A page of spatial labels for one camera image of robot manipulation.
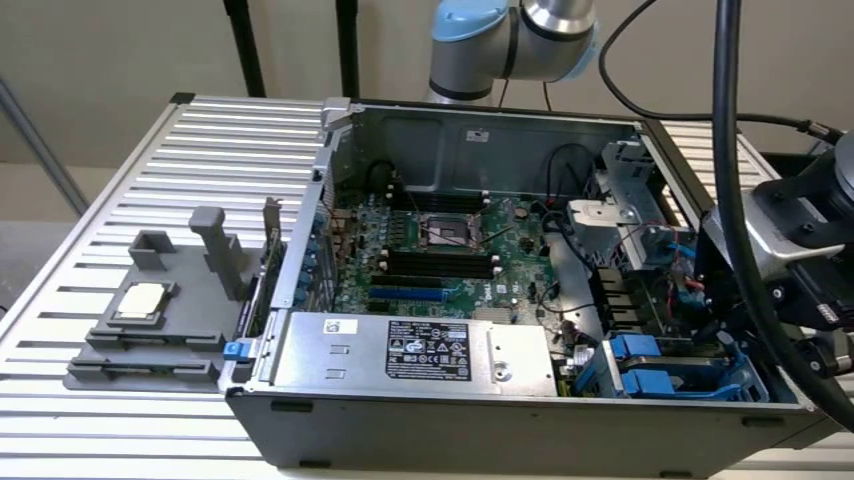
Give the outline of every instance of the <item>white wall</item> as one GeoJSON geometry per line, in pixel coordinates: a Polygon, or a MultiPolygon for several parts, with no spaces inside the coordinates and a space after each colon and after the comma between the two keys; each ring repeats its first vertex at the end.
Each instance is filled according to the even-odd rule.
{"type": "MultiPolygon", "coordinates": [[[[364,97],[422,98],[436,1],[360,1],[364,97]]],[[[250,3],[270,95],[338,95],[334,0],[250,3]]],[[[598,2],[603,37],[639,3],[598,2]]],[[[613,76],[649,108],[709,110],[714,3],[662,0],[613,51],[613,76]]],[[[743,111],[851,125],[853,16],[850,0],[745,2],[743,111]]],[[[220,0],[0,0],[0,75],[57,157],[73,165],[117,166],[175,91],[244,94],[220,0]]],[[[626,113],[595,69],[554,85],[551,96],[559,110],[626,113]]],[[[539,85],[514,82],[506,105],[544,108],[539,85]]],[[[747,131],[762,148],[809,145],[785,129],[747,131]]],[[[0,120],[0,161],[31,159],[0,120]]]]}
{"type": "MultiPolygon", "coordinates": [[[[107,186],[116,169],[69,167],[68,173],[89,203],[107,186]]],[[[76,222],[63,195],[35,163],[0,163],[0,222],[76,222]]]]}

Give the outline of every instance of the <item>slotted aluminum surface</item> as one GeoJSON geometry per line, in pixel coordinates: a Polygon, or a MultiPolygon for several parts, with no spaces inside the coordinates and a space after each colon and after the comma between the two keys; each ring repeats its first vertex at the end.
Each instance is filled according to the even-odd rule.
{"type": "MultiPolygon", "coordinates": [[[[706,122],[662,122],[665,130],[682,152],[697,177],[713,200],[715,192],[715,169],[711,156],[711,124],[706,122]]],[[[779,178],[765,158],[747,139],[738,136],[738,174],[742,187],[755,187],[759,183],[779,178]]]]}
{"type": "MultiPolygon", "coordinates": [[[[196,97],[159,118],[0,322],[0,477],[318,478],[264,463],[219,395],[69,391],[61,376],[121,282],[141,228],[198,244],[186,227],[191,209],[220,205],[226,229],[260,246],[260,207],[272,195],[286,200],[287,237],[319,148],[320,108],[319,102],[196,97]]],[[[854,378],[843,385],[854,391],[854,378]]],[[[842,480],[851,471],[854,436],[838,434],[803,451],[767,450],[715,478],[842,480]]],[[[378,476],[440,478],[323,475],[378,476]]]]}

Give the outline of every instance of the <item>black pole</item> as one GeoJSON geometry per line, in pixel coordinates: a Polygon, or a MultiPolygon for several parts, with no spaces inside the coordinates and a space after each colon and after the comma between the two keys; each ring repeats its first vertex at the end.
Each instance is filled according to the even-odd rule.
{"type": "Polygon", "coordinates": [[[342,95],[359,98],[359,0],[335,0],[338,20],[338,61],[342,70],[342,95]]]}
{"type": "Polygon", "coordinates": [[[255,48],[255,35],[252,34],[252,18],[250,17],[248,0],[223,0],[226,13],[231,20],[231,30],[235,34],[235,45],[240,56],[243,68],[243,81],[250,97],[266,97],[264,76],[262,74],[262,62],[258,59],[255,48]]]}

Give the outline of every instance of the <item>cpu socket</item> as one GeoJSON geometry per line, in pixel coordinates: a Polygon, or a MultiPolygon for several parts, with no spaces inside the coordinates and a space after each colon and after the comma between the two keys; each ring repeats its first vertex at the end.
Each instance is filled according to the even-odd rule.
{"type": "Polygon", "coordinates": [[[422,246],[446,246],[478,249],[480,243],[480,216],[463,218],[423,215],[420,219],[422,246]]]}

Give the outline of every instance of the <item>motherboard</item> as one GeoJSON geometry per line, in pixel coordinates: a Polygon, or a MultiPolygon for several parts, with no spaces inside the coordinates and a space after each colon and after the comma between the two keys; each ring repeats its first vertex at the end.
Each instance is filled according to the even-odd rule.
{"type": "Polygon", "coordinates": [[[334,212],[335,311],[543,325],[556,332],[548,296],[540,304],[554,273],[531,213],[536,200],[396,198],[371,194],[334,212]]]}

